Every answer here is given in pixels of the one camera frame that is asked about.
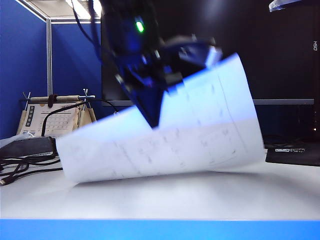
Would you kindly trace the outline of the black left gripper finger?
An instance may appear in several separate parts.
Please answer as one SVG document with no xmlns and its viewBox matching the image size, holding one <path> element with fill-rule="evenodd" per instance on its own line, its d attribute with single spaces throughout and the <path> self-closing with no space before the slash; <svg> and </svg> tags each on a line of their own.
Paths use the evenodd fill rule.
<svg viewBox="0 0 320 240">
<path fill-rule="evenodd" d="M 174 72 L 190 76 L 203 69 L 212 68 L 223 56 L 222 49 L 213 37 L 177 35 L 162 45 L 165 63 Z"/>
<path fill-rule="evenodd" d="M 163 96 L 164 89 L 159 86 L 128 84 L 128 97 L 151 128 L 159 125 Z"/>
</svg>

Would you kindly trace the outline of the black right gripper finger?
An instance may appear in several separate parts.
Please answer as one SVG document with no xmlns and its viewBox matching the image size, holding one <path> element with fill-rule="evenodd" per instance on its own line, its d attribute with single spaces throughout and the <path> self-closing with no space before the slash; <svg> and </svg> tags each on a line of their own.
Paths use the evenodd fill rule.
<svg viewBox="0 0 320 240">
<path fill-rule="evenodd" d="M 297 5 L 300 0 L 273 0 L 269 3 L 269 12 L 280 11 L 286 8 L 291 8 Z"/>
</svg>

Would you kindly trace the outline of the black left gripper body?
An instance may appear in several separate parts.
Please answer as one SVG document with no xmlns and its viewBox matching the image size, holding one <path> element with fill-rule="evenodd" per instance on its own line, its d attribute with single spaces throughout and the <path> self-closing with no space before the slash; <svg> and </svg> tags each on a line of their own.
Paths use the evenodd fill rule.
<svg viewBox="0 0 320 240">
<path fill-rule="evenodd" d="M 129 96 L 169 88 L 183 81 L 178 52 L 183 37 L 164 41 L 160 37 L 117 37 L 113 41 L 113 60 Z"/>
</svg>

